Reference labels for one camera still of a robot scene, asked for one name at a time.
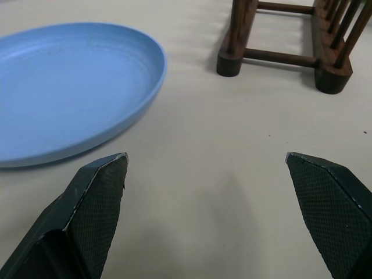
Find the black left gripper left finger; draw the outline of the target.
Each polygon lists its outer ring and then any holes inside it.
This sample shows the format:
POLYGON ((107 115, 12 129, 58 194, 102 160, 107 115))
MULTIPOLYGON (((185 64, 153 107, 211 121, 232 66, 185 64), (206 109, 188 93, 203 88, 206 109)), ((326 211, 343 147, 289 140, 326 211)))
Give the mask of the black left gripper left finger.
POLYGON ((81 167, 38 216, 0 279, 100 279, 125 189, 125 152, 81 167))

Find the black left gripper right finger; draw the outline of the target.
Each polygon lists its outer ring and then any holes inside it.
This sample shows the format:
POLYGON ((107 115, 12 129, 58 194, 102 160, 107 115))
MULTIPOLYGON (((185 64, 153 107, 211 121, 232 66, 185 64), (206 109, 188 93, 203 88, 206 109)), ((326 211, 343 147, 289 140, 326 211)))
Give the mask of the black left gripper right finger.
POLYGON ((286 164, 305 225, 333 279, 372 279, 372 192, 345 166, 296 152, 286 164))

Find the dark wooden dish rack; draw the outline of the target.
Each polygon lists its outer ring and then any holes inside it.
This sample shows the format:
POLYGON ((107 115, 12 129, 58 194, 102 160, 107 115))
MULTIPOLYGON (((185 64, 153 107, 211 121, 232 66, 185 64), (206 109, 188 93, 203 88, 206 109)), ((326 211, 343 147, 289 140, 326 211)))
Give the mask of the dark wooden dish rack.
POLYGON ((235 77, 244 59, 308 67, 314 70, 319 91, 339 94, 353 74, 349 56, 371 17, 372 0, 314 0, 312 6, 233 0, 230 26, 217 54, 216 72, 235 77), (310 15, 313 56, 247 48, 259 10, 310 15))

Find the blue plate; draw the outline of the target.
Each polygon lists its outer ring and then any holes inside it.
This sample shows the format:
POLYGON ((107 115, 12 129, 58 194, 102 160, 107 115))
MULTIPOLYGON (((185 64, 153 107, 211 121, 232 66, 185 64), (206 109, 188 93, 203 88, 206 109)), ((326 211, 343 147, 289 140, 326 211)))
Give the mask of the blue plate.
POLYGON ((65 23, 0 37, 0 168, 76 156, 118 136, 151 106, 163 47, 110 23, 65 23))

